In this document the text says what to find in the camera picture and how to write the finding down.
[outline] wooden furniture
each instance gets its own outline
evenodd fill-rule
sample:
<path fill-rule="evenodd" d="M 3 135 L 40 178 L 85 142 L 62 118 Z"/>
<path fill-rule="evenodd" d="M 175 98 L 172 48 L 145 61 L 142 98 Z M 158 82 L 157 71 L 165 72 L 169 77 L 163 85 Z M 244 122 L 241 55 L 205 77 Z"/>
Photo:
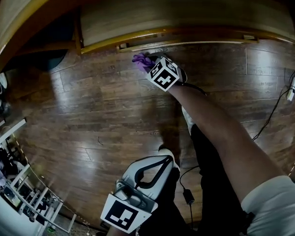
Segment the wooden furniture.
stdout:
<path fill-rule="evenodd" d="M 25 45 L 81 5 L 72 40 Z M 0 71 L 15 55 L 45 50 L 86 53 L 116 45 L 129 51 L 261 38 L 295 44 L 295 0 L 0 0 Z"/>

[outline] white power strip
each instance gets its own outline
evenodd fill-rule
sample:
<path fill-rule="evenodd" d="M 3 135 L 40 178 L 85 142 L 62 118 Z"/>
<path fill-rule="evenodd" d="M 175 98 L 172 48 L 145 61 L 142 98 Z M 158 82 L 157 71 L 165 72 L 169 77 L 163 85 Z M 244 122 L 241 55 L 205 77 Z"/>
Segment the white power strip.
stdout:
<path fill-rule="evenodd" d="M 294 97 L 294 94 L 295 94 L 295 77 L 293 78 L 290 89 L 291 90 L 289 90 L 286 97 L 287 97 L 287 100 L 292 101 L 293 97 Z"/>

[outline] white sleeve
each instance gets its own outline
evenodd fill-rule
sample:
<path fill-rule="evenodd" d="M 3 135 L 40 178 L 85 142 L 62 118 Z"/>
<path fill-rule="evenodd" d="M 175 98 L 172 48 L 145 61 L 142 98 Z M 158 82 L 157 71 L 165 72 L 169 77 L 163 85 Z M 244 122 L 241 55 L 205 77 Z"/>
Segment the white sleeve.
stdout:
<path fill-rule="evenodd" d="M 295 236 L 295 184 L 288 176 L 262 183 L 243 199 L 241 207 L 255 214 L 249 236 Z"/>

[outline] black pants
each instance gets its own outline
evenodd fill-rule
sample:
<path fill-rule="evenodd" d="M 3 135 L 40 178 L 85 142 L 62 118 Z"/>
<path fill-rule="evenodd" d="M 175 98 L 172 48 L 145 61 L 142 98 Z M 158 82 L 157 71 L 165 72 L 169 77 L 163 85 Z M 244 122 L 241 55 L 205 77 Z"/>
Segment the black pants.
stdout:
<path fill-rule="evenodd" d="M 203 208 L 198 232 L 187 226 L 174 204 L 179 170 L 173 169 L 156 200 L 159 206 L 141 226 L 140 236 L 238 235 L 244 213 L 224 171 L 219 154 L 196 125 L 191 129 L 191 139 L 202 175 Z"/>

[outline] purple glove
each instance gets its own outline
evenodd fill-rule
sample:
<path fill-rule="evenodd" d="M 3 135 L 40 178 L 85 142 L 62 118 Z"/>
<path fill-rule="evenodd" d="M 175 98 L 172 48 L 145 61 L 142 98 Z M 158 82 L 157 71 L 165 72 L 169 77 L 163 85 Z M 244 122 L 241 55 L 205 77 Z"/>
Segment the purple glove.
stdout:
<path fill-rule="evenodd" d="M 132 62 L 137 65 L 140 71 L 147 73 L 155 66 L 155 62 L 151 61 L 150 58 L 145 57 L 143 53 L 140 53 L 138 55 L 135 54 L 133 56 Z"/>

